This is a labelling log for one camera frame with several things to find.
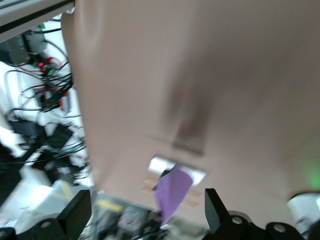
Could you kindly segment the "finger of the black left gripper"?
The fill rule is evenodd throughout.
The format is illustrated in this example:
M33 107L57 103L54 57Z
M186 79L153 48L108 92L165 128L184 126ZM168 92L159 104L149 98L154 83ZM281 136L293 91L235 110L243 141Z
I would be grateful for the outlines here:
M161 173L159 179L163 179L163 178L165 178L166 176L171 175L172 173L174 173L174 169L173 169L173 168L172 168L172 169L165 169L165 170Z

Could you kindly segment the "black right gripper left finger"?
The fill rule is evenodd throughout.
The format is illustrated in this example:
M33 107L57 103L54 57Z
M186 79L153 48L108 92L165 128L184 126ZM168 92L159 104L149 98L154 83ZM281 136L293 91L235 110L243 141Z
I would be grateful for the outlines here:
M17 234L12 227L0 229L2 240L77 240L92 216L91 193L80 190L56 218L46 218Z

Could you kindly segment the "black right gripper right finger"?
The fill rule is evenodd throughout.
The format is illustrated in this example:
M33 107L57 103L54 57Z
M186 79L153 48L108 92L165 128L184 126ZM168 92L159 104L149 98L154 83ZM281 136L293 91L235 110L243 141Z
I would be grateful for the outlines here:
M243 216L230 214L214 188L206 188L205 217L210 233L205 240L302 240L301 234L291 225L270 222L265 229L249 222Z

